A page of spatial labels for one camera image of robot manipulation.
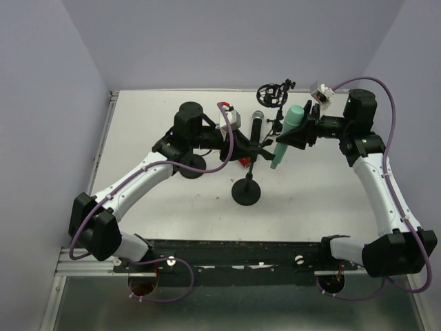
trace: round stand base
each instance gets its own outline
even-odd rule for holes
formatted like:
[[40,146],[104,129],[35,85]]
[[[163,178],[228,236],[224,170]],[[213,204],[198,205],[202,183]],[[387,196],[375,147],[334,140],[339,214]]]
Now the round stand base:
[[[193,154],[191,159],[189,161],[187,160],[184,164],[186,166],[196,168],[196,169],[201,169],[201,170],[207,169],[207,164],[206,164],[204,158],[200,157],[199,155],[196,155],[196,154]],[[182,168],[179,168],[179,173],[187,179],[196,179],[196,178],[199,178],[200,176],[203,175],[200,172],[195,172],[195,171],[182,169]]]
[[247,190],[247,180],[240,179],[232,187],[232,196],[239,205],[254,205],[260,199],[260,186],[251,180]]

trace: microphone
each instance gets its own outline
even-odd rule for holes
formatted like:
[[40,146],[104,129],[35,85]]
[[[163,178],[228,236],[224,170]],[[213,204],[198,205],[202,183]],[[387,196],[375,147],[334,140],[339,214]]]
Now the microphone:
[[[297,128],[303,120],[303,116],[305,115],[305,111],[299,105],[293,105],[288,109],[287,114],[285,115],[285,120],[283,121],[283,128],[281,134],[284,134],[292,129]],[[277,143],[276,148],[274,148],[273,154],[276,156],[274,160],[271,162],[270,168],[276,169],[278,164],[282,162],[283,156],[287,151],[288,145],[284,143]]]
[[253,143],[259,144],[260,142],[260,131],[262,130],[262,121],[264,118],[265,116],[260,110],[253,112],[253,125],[251,127],[251,135],[249,136],[249,140]]

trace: screw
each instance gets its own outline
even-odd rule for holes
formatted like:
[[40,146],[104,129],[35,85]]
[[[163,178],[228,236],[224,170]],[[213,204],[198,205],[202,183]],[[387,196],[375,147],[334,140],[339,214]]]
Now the screw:
[[303,264],[305,262],[302,255],[297,255],[294,258],[294,261],[296,262],[297,265]]
[[176,264],[176,260],[167,260],[167,265],[169,267],[172,267],[173,265]]
[[117,257],[115,257],[115,258],[113,259],[112,263],[113,263],[113,265],[114,265],[115,267],[119,267],[123,262],[122,262],[122,260],[120,260],[120,259],[118,259]]

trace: red object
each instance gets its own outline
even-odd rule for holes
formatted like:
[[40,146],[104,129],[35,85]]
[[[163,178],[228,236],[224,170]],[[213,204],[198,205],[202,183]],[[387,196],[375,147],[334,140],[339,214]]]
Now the red object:
[[251,160],[249,159],[249,157],[243,157],[242,159],[239,159],[239,162],[244,168],[248,168]]

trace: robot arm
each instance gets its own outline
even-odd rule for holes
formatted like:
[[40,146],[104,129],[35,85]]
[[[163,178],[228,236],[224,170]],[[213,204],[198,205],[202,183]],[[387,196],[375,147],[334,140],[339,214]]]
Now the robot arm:
[[[322,98],[314,97],[319,103],[329,104],[325,92],[319,95]],[[365,188],[376,218],[379,238],[365,243],[348,236],[332,236],[325,237],[322,242],[334,258],[364,266],[373,277],[412,274],[421,271],[424,259],[416,240],[400,217],[386,184],[386,176],[390,178],[407,213],[406,218],[417,230],[428,255],[436,246],[437,239],[433,231],[423,230],[410,212],[393,177],[389,160],[386,162],[387,170],[382,169],[385,146],[382,139],[371,131],[376,106],[375,95],[361,89],[349,93],[343,117],[321,116],[320,105],[312,107],[309,102],[304,107],[302,123],[280,135],[276,141],[304,150],[306,145],[314,145],[317,138],[338,139],[340,151]]]
[[[110,256],[140,261],[149,250],[148,243],[135,234],[120,232],[118,222],[125,213],[147,192],[176,172],[188,178],[196,178],[195,172],[172,164],[159,164],[147,168],[158,161],[177,161],[193,168],[205,169],[202,157],[193,154],[193,148],[220,150],[220,159],[226,160],[229,152],[229,140],[233,139],[233,151],[230,161],[241,157],[255,157],[261,154],[266,159],[274,156],[264,150],[272,141],[256,146],[251,144],[238,130],[240,115],[228,107],[227,118],[233,130],[233,137],[226,135],[226,123],[223,117],[220,125],[205,114],[201,105],[194,102],[184,103],[174,117],[174,125],[152,148],[152,152],[135,168],[108,188],[90,197],[81,193],[75,200],[70,219],[69,235],[74,238],[84,219],[94,209],[94,214],[86,227],[79,234],[78,242],[97,260],[103,261]],[[116,193],[112,192],[123,185]]]

